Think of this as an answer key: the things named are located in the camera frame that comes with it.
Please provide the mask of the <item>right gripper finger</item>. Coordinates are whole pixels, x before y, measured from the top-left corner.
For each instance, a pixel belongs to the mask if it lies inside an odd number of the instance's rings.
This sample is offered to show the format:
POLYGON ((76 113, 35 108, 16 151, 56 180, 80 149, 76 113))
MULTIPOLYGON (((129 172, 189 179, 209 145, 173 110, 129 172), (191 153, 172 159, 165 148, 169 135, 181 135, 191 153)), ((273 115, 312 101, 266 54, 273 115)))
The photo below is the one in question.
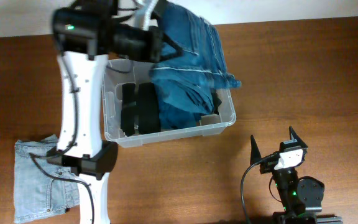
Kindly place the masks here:
POLYGON ((297 143, 299 146, 301 146, 301 148, 303 149, 308 148, 307 144, 297 135, 297 133, 291 126, 289 127, 289 134, 290 134, 290 139, 293 142, 297 143))
POLYGON ((262 160, 259 147, 253 135, 250 136, 251 152, 250 152, 250 165, 257 164, 262 160))

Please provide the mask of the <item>dark blue jeans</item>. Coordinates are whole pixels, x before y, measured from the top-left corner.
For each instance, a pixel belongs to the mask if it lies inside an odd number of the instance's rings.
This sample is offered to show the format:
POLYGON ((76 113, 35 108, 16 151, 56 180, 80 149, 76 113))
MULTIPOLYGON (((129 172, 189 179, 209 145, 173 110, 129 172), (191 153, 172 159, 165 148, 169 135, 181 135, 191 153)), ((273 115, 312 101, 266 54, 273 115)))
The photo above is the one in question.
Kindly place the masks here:
POLYGON ((206 19, 170 2, 158 26, 183 49, 182 56, 157 63, 150 70, 162 116, 211 114, 213 90, 241 87, 227 70, 215 26, 206 19))

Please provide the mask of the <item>dark garment with band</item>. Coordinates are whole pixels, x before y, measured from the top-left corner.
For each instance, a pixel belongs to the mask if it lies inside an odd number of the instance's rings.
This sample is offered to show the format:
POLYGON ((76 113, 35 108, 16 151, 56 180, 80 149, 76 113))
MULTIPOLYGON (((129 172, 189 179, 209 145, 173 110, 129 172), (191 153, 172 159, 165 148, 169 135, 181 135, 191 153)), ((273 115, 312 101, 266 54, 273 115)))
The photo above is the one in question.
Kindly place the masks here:
POLYGON ((213 114, 219 115, 219 106, 221 105, 222 101, 219 99, 219 96, 216 91, 211 93, 213 99, 213 114))

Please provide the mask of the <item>black garment with bands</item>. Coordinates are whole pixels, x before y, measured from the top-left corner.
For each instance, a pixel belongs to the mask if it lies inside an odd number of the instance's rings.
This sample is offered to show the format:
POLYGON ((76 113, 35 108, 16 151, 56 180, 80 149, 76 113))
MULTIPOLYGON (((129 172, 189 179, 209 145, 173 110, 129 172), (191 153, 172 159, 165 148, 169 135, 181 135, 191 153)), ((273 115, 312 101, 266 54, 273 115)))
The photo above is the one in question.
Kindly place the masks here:
POLYGON ((122 86, 121 129, 126 136, 161 131, 158 99, 153 83, 126 83, 122 86))

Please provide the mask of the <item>light blue jeans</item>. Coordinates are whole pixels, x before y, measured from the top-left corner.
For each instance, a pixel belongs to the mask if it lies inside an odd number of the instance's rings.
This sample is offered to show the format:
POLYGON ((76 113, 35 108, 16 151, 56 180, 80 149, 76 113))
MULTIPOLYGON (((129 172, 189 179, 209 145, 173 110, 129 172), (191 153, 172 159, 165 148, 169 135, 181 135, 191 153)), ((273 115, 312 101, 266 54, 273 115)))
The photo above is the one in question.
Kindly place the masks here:
POLYGON ((57 145, 58 138, 51 135, 40 141, 18 140, 14 145, 14 223, 62 215, 80 204, 78 186, 44 175, 29 154, 44 155, 57 145))

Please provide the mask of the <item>blue garment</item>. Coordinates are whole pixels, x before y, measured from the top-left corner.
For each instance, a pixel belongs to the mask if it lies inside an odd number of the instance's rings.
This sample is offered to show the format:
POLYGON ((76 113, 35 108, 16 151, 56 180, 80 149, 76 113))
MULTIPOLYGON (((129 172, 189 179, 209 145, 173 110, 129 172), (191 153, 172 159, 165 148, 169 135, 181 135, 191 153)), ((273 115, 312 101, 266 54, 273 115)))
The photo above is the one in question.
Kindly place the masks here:
POLYGON ((159 101, 158 107, 160 124, 163 129, 192 128, 201 119, 199 113, 183 111, 163 101, 159 101))

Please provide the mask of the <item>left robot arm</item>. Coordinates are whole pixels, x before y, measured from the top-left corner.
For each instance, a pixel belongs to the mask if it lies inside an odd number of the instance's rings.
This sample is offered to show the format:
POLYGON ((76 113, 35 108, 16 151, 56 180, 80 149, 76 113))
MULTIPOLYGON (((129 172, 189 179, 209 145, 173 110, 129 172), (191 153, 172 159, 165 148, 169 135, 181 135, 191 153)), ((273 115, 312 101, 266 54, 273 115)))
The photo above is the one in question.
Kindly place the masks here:
POLYGON ((138 62, 161 62, 172 40, 152 19, 163 16, 166 1, 136 1, 128 18, 119 16, 117 1, 75 1, 57 9, 52 32, 62 77, 62 127, 57 146, 48 151, 50 164, 69 167, 80 194, 82 223, 109 223, 108 179, 118 146, 100 133, 101 88, 109 54, 138 62))

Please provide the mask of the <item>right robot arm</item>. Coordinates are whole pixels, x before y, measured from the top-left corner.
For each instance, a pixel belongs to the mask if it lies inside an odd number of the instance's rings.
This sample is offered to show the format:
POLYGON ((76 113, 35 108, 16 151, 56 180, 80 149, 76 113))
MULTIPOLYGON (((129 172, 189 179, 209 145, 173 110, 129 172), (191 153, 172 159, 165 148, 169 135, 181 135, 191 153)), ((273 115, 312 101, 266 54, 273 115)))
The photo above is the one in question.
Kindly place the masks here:
POLYGON ((250 137, 250 165, 259 166, 261 174, 271 173, 278 190, 282 212, 275 212, 274 223, 317 223, 322 211, 324 184, 310 176, 299 177, 296 168, 304 161, 307 144, 289 127, 290 139, 280 143, 278 151, 262 157, 253 136, 250 137))

